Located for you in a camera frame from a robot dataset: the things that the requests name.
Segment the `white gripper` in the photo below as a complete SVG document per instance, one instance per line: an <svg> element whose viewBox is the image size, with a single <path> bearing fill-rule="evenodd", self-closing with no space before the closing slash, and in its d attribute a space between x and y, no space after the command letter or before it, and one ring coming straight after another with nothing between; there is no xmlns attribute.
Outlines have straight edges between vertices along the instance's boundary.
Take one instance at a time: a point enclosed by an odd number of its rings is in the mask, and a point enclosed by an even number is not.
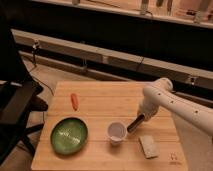
<svg viewBox="0 0 213 171"><path fill-rule="evenodd" d="M147 98L143 98L138 106L138 117L127 127L127 132L133 132L144 120L149 121L157 112L159 106Z"/></svg>

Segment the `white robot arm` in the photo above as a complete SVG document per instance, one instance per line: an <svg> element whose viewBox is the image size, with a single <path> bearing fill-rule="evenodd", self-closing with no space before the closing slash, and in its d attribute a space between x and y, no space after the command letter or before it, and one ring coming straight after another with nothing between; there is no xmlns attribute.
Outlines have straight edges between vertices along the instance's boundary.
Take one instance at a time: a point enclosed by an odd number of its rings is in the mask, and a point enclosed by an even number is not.
<svg viewBox="0 0 213 171"><path fill-rule="evenodd" d="M143 121L149 121L162 106L213 136L213 109L178 97L172 90L171 80L165 77L147 83L142 90L143 99L139 104L137 118L127 127L127 131L131 133Z"/></svg>

